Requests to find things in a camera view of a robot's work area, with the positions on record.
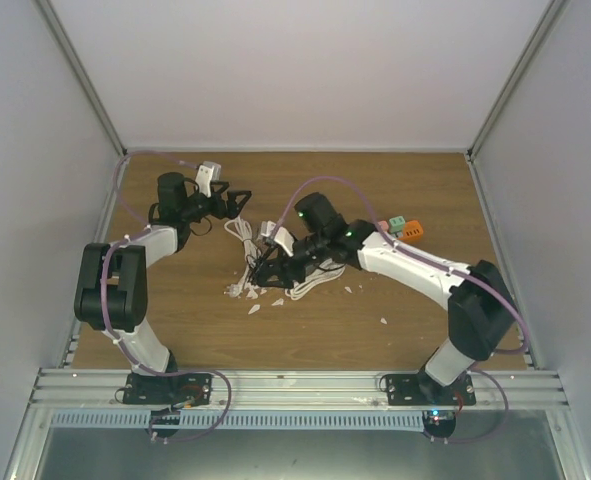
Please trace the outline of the orange power strip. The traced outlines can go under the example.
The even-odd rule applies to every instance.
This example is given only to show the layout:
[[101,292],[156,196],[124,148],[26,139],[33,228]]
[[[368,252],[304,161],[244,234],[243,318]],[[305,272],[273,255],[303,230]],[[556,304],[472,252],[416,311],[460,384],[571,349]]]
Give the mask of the orange power strip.
[[413,244],[424,236],[424,229],[418,220],[410,220],[404,224],[396,238],[404,243]]

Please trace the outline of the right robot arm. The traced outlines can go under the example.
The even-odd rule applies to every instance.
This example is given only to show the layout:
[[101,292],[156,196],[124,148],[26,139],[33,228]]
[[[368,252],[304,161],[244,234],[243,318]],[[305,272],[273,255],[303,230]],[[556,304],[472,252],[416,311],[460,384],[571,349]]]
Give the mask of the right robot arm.
[[447,313],[447,338],[417,373],[426,403],[449,398],[471,366],[488,360],[516,321],[517,309],[491,262],[474,266],[445,260],[395,241],[367,220],[345,221],[326,196],[307,195],[295,211],[308,230],[298,239],[265,221],[260,237],[267,249],[251,273],[260,287],[292,289],[326,260],[382,275],[409,287]]

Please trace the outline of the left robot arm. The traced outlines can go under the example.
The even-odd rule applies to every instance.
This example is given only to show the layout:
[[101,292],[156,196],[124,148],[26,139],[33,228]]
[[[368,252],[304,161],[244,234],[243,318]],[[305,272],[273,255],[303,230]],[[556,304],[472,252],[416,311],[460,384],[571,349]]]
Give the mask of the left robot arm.
[[141,232],[83,250],[75,317],[108,337],[134,374],[149,376],[146,391],[160,404],[178,398],[181,380],[171,350],[147,320],[148,269],[180,252],[195,224],[238,217],[251,196],[249,190],[232,190],[214,163],[199,166],[194,179],[165,173],[157,179],[157,202]]

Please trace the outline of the black power adapter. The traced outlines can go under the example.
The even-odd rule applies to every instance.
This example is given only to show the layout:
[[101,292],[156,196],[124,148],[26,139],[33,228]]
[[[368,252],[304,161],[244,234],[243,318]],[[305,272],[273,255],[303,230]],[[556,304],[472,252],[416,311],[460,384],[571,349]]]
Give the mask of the black power adapter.
[[275,246],[269,246],[265,250],[257,249],[254,253],[248,254],[246,256],[246,263],[249,268],[249,275],[253,276],[258,274],[268,265],[271,258],[276,255],[277,248]]

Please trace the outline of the green charger plug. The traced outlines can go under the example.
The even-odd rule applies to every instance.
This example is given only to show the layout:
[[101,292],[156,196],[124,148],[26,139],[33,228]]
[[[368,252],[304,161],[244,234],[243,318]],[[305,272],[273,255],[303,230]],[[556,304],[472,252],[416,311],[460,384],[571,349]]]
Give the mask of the green charger plug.
[[395,238],[401,238],[404,235],[406,219],[403,216],[395,216],[388,219],[388,233]]

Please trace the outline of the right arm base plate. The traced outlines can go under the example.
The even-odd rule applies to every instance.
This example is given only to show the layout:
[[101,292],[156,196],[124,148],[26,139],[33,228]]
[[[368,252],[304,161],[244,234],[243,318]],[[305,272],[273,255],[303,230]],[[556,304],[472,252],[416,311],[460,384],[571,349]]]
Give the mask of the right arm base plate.
[[468,374],[442,386],[423,370],[387,373],[380,378],[378,387],[386,394],[390,406],[473,406],[477,403]]

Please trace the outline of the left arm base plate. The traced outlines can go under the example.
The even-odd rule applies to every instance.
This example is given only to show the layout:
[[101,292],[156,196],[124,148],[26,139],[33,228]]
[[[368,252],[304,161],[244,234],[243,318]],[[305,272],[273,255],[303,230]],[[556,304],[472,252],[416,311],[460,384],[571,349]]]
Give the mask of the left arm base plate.
[[131,373],[121,389],[127,405],[208,405],[213,376],[207,373],[162,377]]

